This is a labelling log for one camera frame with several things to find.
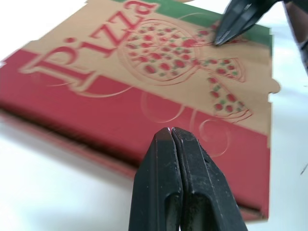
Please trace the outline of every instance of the red lettering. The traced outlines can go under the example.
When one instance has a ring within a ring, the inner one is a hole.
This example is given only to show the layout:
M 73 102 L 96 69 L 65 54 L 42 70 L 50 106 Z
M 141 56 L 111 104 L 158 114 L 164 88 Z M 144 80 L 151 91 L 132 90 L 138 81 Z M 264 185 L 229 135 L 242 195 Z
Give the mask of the red lettering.
M 157 6 L 157 4 L 148 4 L 139 1 L 128 1 L 124 4 L 124 8 L 131 9 L 132 5 L 135 5 L 135 12 L 142 15 L 150 14 Z
M 115 46 L 119 46 L 131 34 L 131 32 L 127 30 L 134 30 L 138 26 L 138 24 L 143 20 L 142 17 L 137 16 L 138 20 L 133 23 L 121 11 L 118 11 L 116 14 L 114 14 L 112 17 L 108 19 L 108 22 L 115 23 L 115 19 L 117 18 L 127 26 L 127 28 L 124 30 L 125 31 L 124 34 L 120 38 L 117 38 L 114 32 L 112 32 L 112 30 L 110 29 L 109 25 L 106 24 L 102 25 L 100 28 L 94 31 L 90 35 L 90 37 L 94 39 L 95 38 L 99 39 L 100 38 L 99 33 L 103 32 Z M 90 43 L 83 43 L 82 46 L 105 53 L 106 57 L 110 56 L 112 52 L 115 50 L 115 48 L 108 49 Z
M 96 39 L 99 39 L 99 37 L 97 36 L 97 34 L 100 32 L 100 31 L 104 31 L 105 32 L 105 35 L 110 39 L 110 41 L 115 45 L 115 46 L 118 46 L 121 44 L 121 42 L 126 39 L 131 32 L 129 31 L 126 31 L 124 33 L 124 35 L 120 38 L 117 38 L 115 37 L 114 33 L 111 31 L 110 27 L 108 25 L 103 25 L 101 28 L 99 28 L 98 30 L 96 30 L 92 35 L 91 37 L 92 38 L 96 38 Z
M 77 58 L 76 50 L 74 50 L 70 47 L 58 47 L 58 48 L 54 49 L 53 51 L 44 55 L 38 62 L 36 62 L 34 65 L 29 67 L 28 69 L 33 68 L 33 67 L 43 67 L 43 68 L 49 69 L 51 71 L 67 74 L 67 75 L 75 77 L 75 78 L 77 78 L 81 81 L 87 80 L 88 77 L 91 76 L 94 73 L 94 71 L 92 71 L 92 72 L 83 74 L 83 73 L 74 71 L 72 69 L 69 69 L 69 68 L 66 68 L 66 67 L 63 67 L 63 66 L 59 66 L 57 64 L 46 61 L 51 55 L 56 54 L 56 53 L 60 53 L 60 52 L 65 53 L 69 57 L 69 59 L 65 63 L 65 65 L 72 64 Z
M 80 48 L 88 48 L 88 49 L 91 49 L 91 50 L 94 50 L 94 51 L 105 53 L 106 54 L 105 58 L 108 58 L 114 52 L 114 50 L 116 49 L 115 47 L 108 49 L 108 48 L 100 47 L 100 46 L 97 46 L 97 45 L 94 45 L 94 44 L 91 44 L 91 43 L 88 43 L 88 42 L 82 42 L 79 49 Z
M 107 21 L 109 23 L 115 23 L 114 19 L 117 17 L 128 27 L 129 30 L 134 30 L 138 26 L 138 24 L 144 19 L 143 17 L 136 16 L 137 18 L 139 18 L 139 20 L 137 20 L 137 22 L 135 23 L 132 23 L 121 11 L 118 11 L 115 15 L 111 16 Z

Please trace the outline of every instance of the white table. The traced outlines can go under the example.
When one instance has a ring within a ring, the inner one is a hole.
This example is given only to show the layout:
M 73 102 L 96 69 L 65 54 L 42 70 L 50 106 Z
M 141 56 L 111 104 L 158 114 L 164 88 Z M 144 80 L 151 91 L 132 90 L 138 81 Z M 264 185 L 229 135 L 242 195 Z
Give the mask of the white table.
M 84 0 L 0 3 L 0 59 L 38 39 Z M 222 13 L 226 0 L 191 5 Z M 273 74 L 282 86 L 273 107 L 270 218 L 250 231 L 308 230 L 308 77 L 277 3 L 260 21 L 274 33 Z M 0 124 L 0 230 L 127 230 L 132 180 Z

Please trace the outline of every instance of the pizza slice illustration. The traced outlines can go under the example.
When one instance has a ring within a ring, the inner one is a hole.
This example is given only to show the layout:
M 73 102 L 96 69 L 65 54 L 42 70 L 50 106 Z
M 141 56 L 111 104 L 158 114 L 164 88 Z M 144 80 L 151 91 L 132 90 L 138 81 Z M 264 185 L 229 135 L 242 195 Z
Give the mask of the pizza slice illustration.
M 238 82 L 245 82 L 244 67 L 238 58 L 207 58 L 199 61 L 200 68 Z
M 252 116 L 252 112 L 243 101 L 232 94 L 214 75 L 207 79 L 210 83 L 210 97 L 214 107 L 214 116 L 236 123 Z

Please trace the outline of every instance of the black clamp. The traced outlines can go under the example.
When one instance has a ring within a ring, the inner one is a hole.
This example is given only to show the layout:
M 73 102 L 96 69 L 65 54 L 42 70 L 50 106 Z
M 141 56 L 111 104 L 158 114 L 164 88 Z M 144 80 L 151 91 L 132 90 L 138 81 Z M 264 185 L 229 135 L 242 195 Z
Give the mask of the black clamp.
M 225 176 L 194 135 L 154 135 L 134 180 L 128 231 L 247 231 Z

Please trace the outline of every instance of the cardboard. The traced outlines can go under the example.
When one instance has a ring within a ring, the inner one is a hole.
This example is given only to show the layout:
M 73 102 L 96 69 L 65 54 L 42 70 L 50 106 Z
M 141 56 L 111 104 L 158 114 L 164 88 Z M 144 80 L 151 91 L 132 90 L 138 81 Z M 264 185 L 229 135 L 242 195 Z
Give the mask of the cardboard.
M 259 214 L 246 218 L 266 218 L 272 37 L 256 26 L 214 47 L 218 19 L 171 0 L 90 0 L 6 59 L 0 106 L 136 167 L 159 129 L 189 130 Z

